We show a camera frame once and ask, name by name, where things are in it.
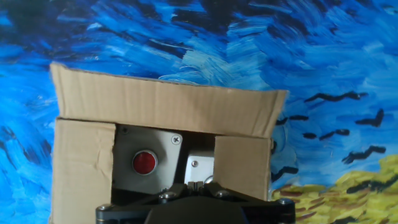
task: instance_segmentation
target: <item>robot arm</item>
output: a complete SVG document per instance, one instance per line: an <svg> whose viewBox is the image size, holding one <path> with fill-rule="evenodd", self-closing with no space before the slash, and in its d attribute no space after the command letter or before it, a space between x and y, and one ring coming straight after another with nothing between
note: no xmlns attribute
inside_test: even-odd
<svg viewBox="0 0 398 224"><path fill-rule="evenodd" d="M220 184L173 184L159 194L126 206L102 205L97 224L291 224L295 205L289 199L265 202Z"/></svg>

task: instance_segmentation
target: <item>screw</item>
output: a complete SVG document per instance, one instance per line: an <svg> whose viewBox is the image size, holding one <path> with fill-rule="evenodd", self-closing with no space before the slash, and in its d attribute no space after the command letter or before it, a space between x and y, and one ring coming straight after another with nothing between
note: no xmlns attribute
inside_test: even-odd
<svg viewBox="0 0 398 224"><path fill-rule="evenodd" d="M172 143L173 143L174 145L179 145L179 144L181 143L181 137L178 136L178 135L174 135L174 136L172 137Z"/></svg>
<svg viewBox="0 0 398 224"><path fill-rule="evenodd" d="M104 204L104 205L99 206L97 209L101 210L101 211L105 211L105 210L110 209L112 206L113 206L112 204L108 203L108 204Z"/></svg>
<svg viewBox="0 0 398 224"><path fill-rule="evenodd" d="M171 199L176 196L177 196L177 194L174 192L166 192L166 193L161 194L159 197L160 197L160 199Z"/></svg>
<svg viewBox="0 0 398 224"><path fill-rule="evenodd" d="M205 180L205 184L210 184L213 181L213 176L209 176L206 180Z"/></svg>
<svg viewBox="0 0 398 224"><path fill-rule="evenodd" d="M294 203L291 199L289 198L281 198L278 200L278 202L282 205L288 205L290 203Z"/></svg>
<svg viewBox="0 0 398 224"><path fill-rule="evenodd" d="M226 191L226 190L219 190L216 193L216 197L218 197L218 198L223 198L223 197L226 197L228 195L229 195L229 192Z"/></svg>
<svg viewBox="0 0 398 224"><path fill-rule="evenodd" d="M193 167L197 167L199 165L199 162L198 161L192 161L192 166Z"/></svg>
<svg viewBox="0 0 398 224"><path fill-rule="evenodd" d="M126 127L123 127L121 131L122 131L122 134L129 134L129 129Z"/></svg>

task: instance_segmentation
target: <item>cardboard flap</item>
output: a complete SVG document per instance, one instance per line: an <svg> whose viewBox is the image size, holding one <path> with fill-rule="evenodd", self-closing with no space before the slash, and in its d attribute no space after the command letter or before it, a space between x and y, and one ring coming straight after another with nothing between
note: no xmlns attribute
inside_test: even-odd
<svg viewBox="0 0 398 224"><path fill-rule="evenodd" d="M269 138L286 91L194 86L70 70L51 64L60 116Z"/></svg>
<svg viewBox="0 0 398 224"><path fill-rule="evenodd" d="M93 223L95 208L110 203L115 129L57 120L50 223Z"/></svg>
<svg viewBox="0 0 398 224"><path fill-rule="evenodd" d="M216 137L214 181L221 186L267 200L271 139Z"/></svg>

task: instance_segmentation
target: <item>dark blue sky painting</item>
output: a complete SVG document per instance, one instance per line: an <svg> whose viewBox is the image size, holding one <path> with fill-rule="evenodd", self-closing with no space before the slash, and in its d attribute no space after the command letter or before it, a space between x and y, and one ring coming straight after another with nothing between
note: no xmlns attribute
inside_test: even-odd
<svg viewBox="0 0 398 224"><path fill-rule="evenodd" d="M0 1L0 223L47 223L49 64L289 90L273 188L331 186L398 154L395 0Z"/></svg>

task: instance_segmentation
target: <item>gray panel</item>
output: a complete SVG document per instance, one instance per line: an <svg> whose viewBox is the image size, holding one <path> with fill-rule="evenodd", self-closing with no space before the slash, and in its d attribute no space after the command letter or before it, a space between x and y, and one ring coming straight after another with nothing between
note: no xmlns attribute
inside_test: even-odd
<svg viewBox="0 0 398 224"><path fill-rule="evenodd" d="M181 135L169 131L121 125L114 145L113 187L147 194L156 194L173 184ZM132 159L142 150L153 151L158 160L155 170L148 175L137 174Z"/></svg>

